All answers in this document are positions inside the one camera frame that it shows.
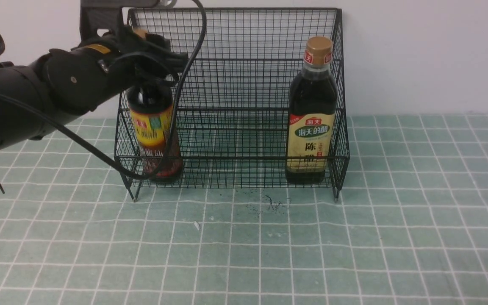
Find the black metal wire rack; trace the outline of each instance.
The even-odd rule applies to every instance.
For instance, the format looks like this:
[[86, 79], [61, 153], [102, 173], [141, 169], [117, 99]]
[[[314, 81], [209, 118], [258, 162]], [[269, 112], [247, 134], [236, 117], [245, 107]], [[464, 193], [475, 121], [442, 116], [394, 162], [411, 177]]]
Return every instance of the black metal wire rack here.
[[[337, 198], [349, 163], [344, 95], [342, 18], [339, 8], [208, 8], [201, 52], [186, 78], [178, 107], [177, 130], [184, 172], [170, 185], [122, 176], [130, 195], [141, 187], [245, 188], [309, 187], [285, 177], [288, 93], [302, 68], [308, 38], [334, 42], [331, 69], [339, 97], [335, 131], [323, 182]], [[195, 8], [129, 11], [133, 28], [171, 40], [174, 52], [191, 53], [200, 32]], [[145, 158], [120, 95], [115, 158], [143, 173]]]

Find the bottle label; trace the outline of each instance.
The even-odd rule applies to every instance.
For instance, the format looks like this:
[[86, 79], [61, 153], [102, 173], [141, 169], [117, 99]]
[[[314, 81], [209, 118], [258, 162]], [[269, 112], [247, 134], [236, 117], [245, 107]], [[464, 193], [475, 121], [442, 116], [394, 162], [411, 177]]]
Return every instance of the bottle label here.
[[158, 114], [140, 114], [130, 110], [137, 140], [144, 146], [165, 143], [165, 131], [171, 125], [172, 106]]
[[331, 138], [334, 114], [290, 114], [287, 156], [300, 157], [287, 160], [290, 172], [321, 172], [325, 170]]
[[168, 159], [165, 164], [160, 165], [160, 160], [167, 146], [166, 139], [170, 133], [172, 106], [158, 114], [139, 114], [133, 110], [130, 110], [130, 114], [140, 144], [141, 155], [148, 157], [143, 159], [144, 172], [153, 172], [157, 166], [161, 166], [157, 177], [168, 177], [176, 174], [183, 166], [183, 160], [179, 158], [178, 134], [174, 136], [169, 151], [170, 157], [178, 158]]

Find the basket leg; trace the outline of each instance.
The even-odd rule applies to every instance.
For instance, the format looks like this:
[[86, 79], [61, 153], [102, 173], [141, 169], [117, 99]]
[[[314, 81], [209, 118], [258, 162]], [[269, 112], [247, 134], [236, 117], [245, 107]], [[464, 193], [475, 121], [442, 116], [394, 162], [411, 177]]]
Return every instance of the basket leg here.
[[139, 186], [137, 187], [137, 191], [135, 192], [135, 198], [133, 199], [133, 202], [137, 202], [139, 200], [139, 192], [141, 191], [141, 187], [143, 185], [143, 181], [144, 180], [141, 180], [139, 182]]
[[340, 190], [333, 187], [333, 195], [335, 196], [335, 202], [338, 202], [338, 197], [340, 197]]

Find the vinegar bottle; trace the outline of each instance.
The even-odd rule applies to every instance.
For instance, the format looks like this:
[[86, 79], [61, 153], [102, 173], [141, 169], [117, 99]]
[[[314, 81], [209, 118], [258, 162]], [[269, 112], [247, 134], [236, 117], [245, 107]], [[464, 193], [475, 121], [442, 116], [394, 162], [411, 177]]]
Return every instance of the vinegar bottle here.
[[316, 157], [329, 155], [333, 137], [338, 90], [332, 60], [333, 42], [310, 38], [302, 70], [291, 83], [285, 169], [290, 184], [317, 184], [325, 177], [327, 160]]

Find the robotic arm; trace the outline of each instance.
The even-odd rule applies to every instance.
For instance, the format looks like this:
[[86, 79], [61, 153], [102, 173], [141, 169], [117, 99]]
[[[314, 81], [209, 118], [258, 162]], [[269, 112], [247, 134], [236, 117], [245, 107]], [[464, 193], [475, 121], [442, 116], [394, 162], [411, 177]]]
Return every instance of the robotic arm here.
[[[126, 170], [64, 125], [131, 86], [153, 83], [177, 85], [176, 112], [184, 79], [206, 31], [205, 10], [199, 0], [193, 1], [201, 10], [203, 24], [191, 56], [171, 52], [170, 41], [162, 36], [133, 31], [124, 25], [122, 7], [151, 8], [159, 0], [81, 0], [79, 46], [70, 52], [49, 50], [27, 66], [0, 62], [0, 149], [26, 139], [39, 141], [60, 130], [124, 175], [137, 179], [155, 176], [158, 170], [144, 176]], [[98, 29], [108, 32], [100, 37]], [[0, 55], [4, 50], [0, 36]], [[168, 75], [174, 81], [166, 81]], [[174, 113], [168, 143], [175, 121]], [[165, 151], [160, 164], [167, 156]]]

